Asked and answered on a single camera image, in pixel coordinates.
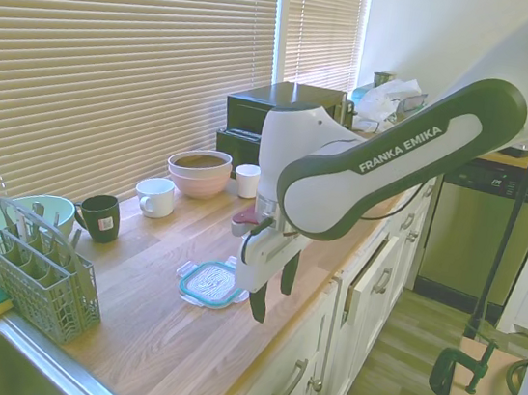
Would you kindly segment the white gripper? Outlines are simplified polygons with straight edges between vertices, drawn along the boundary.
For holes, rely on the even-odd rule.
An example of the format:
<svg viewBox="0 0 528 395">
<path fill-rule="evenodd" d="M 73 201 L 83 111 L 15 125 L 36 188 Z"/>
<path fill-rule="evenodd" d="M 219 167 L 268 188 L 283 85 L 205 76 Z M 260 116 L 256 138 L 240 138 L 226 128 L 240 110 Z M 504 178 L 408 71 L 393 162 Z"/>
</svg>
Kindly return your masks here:
<svg viewBox="0 0 528 395">
<path fill-rule="evenodd" d="M 310 240 L 299 233 L 284 234 L 272 227 L 253 229 L 239 249 L 236 285 L 249 291 L 253 318 L 262 324 L 266 316 L 266 283 L 281 272 L 281 293 L 290 295 L 299 266 L 300 253 Z"/>
</svg>

